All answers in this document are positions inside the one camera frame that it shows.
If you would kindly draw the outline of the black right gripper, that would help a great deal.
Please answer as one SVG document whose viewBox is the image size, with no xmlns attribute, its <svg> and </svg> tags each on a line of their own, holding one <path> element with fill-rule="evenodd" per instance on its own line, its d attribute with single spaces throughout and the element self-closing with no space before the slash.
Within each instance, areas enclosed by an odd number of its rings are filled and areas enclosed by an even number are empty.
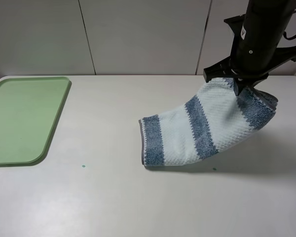
<svg viewBox="0 0 296 237">
<path fill-rule="evenodd" d="M 230 55 L 204 69 L 206 82 L 214 78 L 234 78 L 234 93 L 239 96 L 249 82 L 268 77 L 269 72 L 296 62 L 296 46 L 278 47 L 291 15 L 238 15 L 224 22 L 234 33 Z"/>
</svg>

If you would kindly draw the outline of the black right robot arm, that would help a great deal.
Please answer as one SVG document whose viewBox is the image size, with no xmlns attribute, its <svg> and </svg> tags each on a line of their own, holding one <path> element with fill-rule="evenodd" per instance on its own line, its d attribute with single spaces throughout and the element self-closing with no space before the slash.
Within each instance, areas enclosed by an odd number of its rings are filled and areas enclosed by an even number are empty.
<svg viewBox="0 0 296 237">
<path fill-rule="evenodd" d="M 246 13 L 224 22 L 234 33 L 230 56 L 204 69 L 204 79 L 233 80 L 234 93 L 266 80 L 269 73 L 288 61 L 296 62 L 296 46 L 279 47 L 288 37 L 286 27 L 296 13 L 296 0 L 251 0 Z"/>
</svg>

